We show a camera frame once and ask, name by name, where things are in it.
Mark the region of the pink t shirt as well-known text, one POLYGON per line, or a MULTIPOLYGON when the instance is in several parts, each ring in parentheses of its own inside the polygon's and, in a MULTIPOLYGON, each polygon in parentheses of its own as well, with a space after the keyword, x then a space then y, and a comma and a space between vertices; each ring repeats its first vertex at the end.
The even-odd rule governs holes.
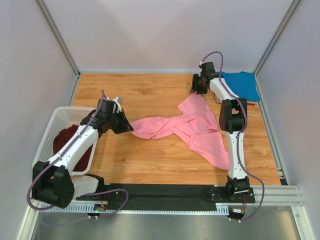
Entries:
POLYGON ((201 155, 212 166, 227 171, 230 167, 228 151, 215 115, 204 97, 193 93, 177 108, 182 115, 147 117, 131 122, 132 134, 154 140, 176 135, 190 151, 201 155))

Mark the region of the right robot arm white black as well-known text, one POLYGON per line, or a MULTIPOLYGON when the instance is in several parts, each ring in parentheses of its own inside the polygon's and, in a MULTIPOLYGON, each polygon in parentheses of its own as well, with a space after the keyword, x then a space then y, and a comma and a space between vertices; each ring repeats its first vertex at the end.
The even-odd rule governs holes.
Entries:
POLYGON ((248 125, 247 100, 237 96, 227 85, 212 62, 200 62, 200 73, 192 77, 190 91, 206 94, 209 90, 220 100, 219 126, 225 132, 228 144, 229 170, 224 187, 225 194, 235 197, 250 190, 245 167, 244 131, 248 125))

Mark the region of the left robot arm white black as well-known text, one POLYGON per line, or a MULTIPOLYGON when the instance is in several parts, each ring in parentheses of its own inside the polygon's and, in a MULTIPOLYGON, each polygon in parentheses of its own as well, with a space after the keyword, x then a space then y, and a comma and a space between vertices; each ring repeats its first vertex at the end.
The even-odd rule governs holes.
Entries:
POLYGON ((68 142, 47 161, 38 161, 32 168, 32 183, 27 200, 48 204, 49 208, 66 208, 72 200, 82 196, 98 196, 103 187, 103 178, 85 174, 72 179, 75 166, 88 149, 108 130, 115 134, 132 132, 121 99, 102 96, 97 107, 79 123, 76 132, 68 142))

